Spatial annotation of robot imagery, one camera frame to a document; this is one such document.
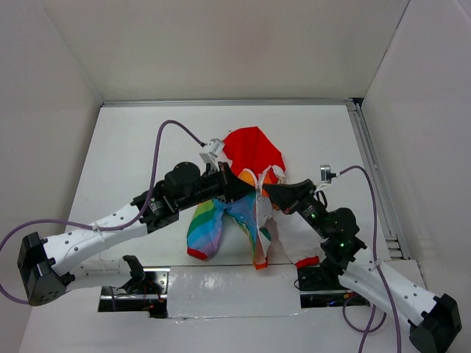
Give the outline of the rainbow striped kids jacket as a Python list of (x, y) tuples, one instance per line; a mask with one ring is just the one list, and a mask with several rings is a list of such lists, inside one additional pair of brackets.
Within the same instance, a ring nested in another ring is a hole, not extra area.
[(275, 217), (277, 209), (263, 190), (264, 184), (286, 182), (281, 151), (256, 126), (237, 129), (223, 142), (222, 151), (231, 162), (232, 172), (241, 179), (252, 177), (256, 189), (236, 202), (212, 199), (199, 204), (186, 235), (187, 254), (199, 260), (214, 257), (219, 251), (226, 215), (247, 235), (255, 269), (268, 266), (269, 248), (274, 239), (280, 242), (285, 255), (297, 268), (318, 265), (319, 242), (308, 230), (296, 232), (294, 218), (286, 225), (281, 224)]

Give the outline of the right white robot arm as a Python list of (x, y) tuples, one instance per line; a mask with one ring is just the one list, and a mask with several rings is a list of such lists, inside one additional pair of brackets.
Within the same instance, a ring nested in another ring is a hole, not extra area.
[(263, 189), (283, 213), (299, 214), (323, 239), (324, 285), (348, 288), (391, 315), (409, 330), (409, 340), (419, 352), (450, 348), (462, 328), (456, 300), (447, 294), (437, 296), (375, 258), (357, 236), (360, 229), (351, 209), (327, 210), (309, 179), (294, 185), (264, 185)]

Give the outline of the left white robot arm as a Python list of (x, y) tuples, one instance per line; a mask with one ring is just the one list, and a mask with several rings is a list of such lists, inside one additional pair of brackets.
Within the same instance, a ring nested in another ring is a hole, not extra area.
[(82, 287), (92, 274), (83, 265), (87, 259), (173, 224), (183, 210), (212, 199), (235, 202), (254, 190), (227, 163), (219, 163), (218, 171), (201, 172), (197, 165), (183, 162), (149, 192), (95, 224), (47, 238), (30, 233), (21, 241), (17, 261), (26, 303), (45, 305), (73, 287)]

